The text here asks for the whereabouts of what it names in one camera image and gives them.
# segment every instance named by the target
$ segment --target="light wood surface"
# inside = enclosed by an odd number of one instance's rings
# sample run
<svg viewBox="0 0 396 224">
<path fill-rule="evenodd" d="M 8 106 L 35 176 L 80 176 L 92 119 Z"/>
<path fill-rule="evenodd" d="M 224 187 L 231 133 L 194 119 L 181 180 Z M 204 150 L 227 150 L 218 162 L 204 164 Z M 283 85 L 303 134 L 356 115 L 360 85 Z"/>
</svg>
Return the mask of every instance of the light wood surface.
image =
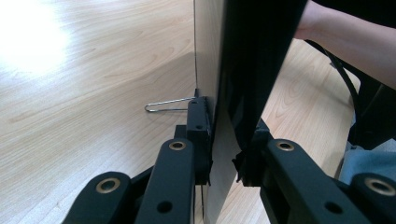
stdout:
<svg viewBox="0 0 396 224">
<path fill-rule="evenodd" d="M 193 2 L 8 2 L 0 3 L 0 223 L 60 223 L 91 178 L 139 174 L 185 123 L 185 113 L 143 107 L 193 95 Z M 263 114 L 273 136 L 334 175 L 351 117 L 329 61 L 296 41 Z M 218 223 L 265 219 L 258 190 L 234 184 Z"/>
</svg>

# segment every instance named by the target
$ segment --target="person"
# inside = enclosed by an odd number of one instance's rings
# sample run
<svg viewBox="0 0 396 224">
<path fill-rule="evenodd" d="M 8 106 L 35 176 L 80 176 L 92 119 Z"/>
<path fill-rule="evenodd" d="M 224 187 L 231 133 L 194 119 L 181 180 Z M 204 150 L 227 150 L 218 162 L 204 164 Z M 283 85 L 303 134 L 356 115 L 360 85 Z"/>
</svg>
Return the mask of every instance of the person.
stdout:
<svg viewBox="0 0 396 224">
<path fill-rule="evenodd" d="M 343 61 L 396 90 L 396 29 L 306 4 L 297 39 L 312 40 Z"/>
<path fill-rule="evenodd" d="M 309 0 L 295 38 L 316 42 L 396 90 L 396 29 Z M 396 181 L 395 141 L 389 140 L 387 147 L 370 151 L 347 143 L 339 180 L 349 184 L 354 175 L 361 173 L 374 173 Z"/>
</svg>

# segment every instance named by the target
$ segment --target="person's forearm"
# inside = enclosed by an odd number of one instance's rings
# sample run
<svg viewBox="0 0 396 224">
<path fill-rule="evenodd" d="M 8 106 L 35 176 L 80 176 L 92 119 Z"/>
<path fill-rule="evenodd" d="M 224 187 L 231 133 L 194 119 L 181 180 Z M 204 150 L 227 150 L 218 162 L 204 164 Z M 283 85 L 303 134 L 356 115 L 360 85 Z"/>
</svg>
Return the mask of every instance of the person's forearm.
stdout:
<svg viewBox="0 0 396 224">
<path fill-rule="evenodd" d="M 309 39 L 396 90 L 396 30 L 325 8 Z"/>
</svg>

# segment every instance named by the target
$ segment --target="wood grain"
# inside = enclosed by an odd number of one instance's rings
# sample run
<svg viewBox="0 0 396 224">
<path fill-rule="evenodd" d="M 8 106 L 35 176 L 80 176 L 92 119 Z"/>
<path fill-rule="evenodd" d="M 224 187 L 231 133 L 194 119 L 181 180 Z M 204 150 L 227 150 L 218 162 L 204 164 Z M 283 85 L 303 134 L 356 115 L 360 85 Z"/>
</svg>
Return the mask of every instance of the wood grain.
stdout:
<svg viewBox="0 0 396 224">
<path fill-rule="evenodd" d="M 185 123 L 185 113 L 143 107 L 193 95 L 193 2 L 0 8 L 0 222 L 60 223 L 91 178 L 139 174 Z M 347 88 L 328 61 L 295 43 L 263 114 L 273 135 L 296 141 L 333 175 L 351 115 Z M 235 184 L 218 223 L 264 218 L 257 190 Z"/>
</svg>

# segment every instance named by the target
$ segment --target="human arm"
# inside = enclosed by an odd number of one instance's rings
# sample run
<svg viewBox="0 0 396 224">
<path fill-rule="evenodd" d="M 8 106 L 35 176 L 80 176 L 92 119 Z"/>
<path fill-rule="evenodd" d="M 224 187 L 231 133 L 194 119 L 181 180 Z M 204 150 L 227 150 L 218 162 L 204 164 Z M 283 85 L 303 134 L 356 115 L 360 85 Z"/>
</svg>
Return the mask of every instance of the human arm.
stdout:
<svg viewBox="0 0 396 224">
<path fill-rule="evenodd" d="M 308 1 L 297 33 L 396 90 L 396 29 Z"/>
</svg>

